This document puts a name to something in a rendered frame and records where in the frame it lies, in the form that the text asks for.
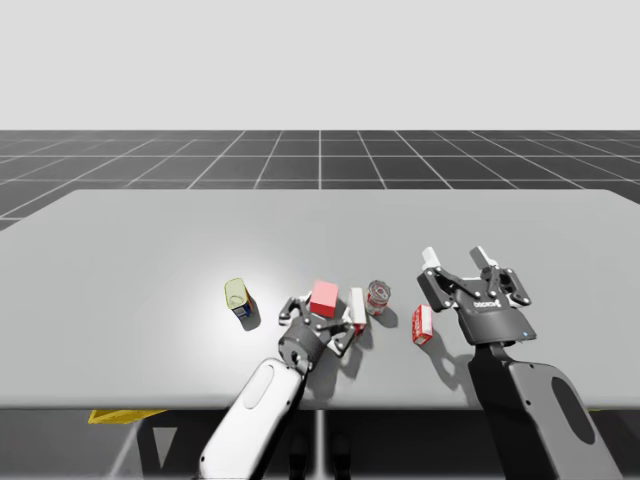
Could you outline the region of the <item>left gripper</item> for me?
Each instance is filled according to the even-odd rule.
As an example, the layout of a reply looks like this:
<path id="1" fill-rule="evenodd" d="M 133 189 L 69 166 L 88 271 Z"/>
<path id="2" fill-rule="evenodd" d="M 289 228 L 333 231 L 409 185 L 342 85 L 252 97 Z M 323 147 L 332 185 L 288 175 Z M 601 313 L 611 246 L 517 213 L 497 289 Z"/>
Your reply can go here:
<path id="1" fill-rule="evenodd" d="M 324 319 L 310 315 L 311 296 L 290 297 L 279 312 L 278 322 L 289 327 L 278 342 L 281 359 L 299 373 L 309 373 L 328 348 L 342 358 L 350 348 L 356 327 L 351 308 L 347 306 L 340 319 Z M 298 317 L 293 319 L 293 312 Z"/>

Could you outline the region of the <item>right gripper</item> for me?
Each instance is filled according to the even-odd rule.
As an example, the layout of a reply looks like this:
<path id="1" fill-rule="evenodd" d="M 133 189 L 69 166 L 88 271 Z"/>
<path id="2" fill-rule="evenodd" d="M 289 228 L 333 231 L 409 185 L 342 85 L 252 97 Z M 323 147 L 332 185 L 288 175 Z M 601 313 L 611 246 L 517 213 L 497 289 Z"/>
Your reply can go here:
<path id="1" fill-rule="evenodd" d="M 516 308 L 528 306 L 531 298 L 511 268 L 502 268 L 481 246 L 470 251 L 484 282 L 484 296 L 467 280 L 451 274 L 441 266 L 432 247 L 422 252 L 424 264 L 418 284 L 431 309 L 441 312 L 457 308 L 459 325 L 470 345 L 534 340 L 536 332 Z"/>

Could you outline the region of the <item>pink cube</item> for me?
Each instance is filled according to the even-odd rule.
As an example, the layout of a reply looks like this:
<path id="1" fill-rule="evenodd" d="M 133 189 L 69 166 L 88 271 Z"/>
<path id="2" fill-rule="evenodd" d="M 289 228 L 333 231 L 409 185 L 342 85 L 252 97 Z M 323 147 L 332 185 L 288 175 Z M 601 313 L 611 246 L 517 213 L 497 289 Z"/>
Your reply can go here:
<path id="1" fill-rule="evenodd" d="M 335 315 L 339 287 L 336 284 L 317 281 L 314 284 L 310 297 L 310 310 L 312 313 L 333 318 Z"/>

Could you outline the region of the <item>red and white carton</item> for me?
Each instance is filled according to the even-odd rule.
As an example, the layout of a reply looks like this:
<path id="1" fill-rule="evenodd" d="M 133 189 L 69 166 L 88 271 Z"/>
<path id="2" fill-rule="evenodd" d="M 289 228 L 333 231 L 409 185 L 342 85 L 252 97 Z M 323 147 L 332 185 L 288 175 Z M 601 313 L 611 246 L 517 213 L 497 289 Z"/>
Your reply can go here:
<path id="1" fill-rule="evenodd" d="M 349 292 L 349 319 L 353 324 L 356 334 L 360 335 L 367 326 L 367 311 L 365 306 L 363 290 L 359 287 L 352 287 Z"/>

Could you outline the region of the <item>red and white can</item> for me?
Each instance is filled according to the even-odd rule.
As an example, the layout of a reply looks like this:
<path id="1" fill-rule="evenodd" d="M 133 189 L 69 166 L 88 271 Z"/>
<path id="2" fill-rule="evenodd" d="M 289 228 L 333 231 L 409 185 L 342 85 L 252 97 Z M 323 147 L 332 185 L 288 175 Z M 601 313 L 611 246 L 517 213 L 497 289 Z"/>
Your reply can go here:
<path id="1" fill-rule="evenodd" d="M 372 281 L 367 289 L 367 312 L 373 316 L 382 314 L 388 304 L 390 296 L 391 289 L 384 281 Z"/>

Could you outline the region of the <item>green and blue rectangular can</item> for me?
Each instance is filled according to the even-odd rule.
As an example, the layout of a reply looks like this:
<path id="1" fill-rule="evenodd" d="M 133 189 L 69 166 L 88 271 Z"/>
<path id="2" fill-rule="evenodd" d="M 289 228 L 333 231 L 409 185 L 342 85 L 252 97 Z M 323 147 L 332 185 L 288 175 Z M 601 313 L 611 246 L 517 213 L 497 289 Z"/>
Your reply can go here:
<path id="1" fill-rule="evenodd" d="M 224 285 L 227 307 L 240 320 L 252 315 L 253 307 L 250 294 L 242 278 L 234 278 Z"/>

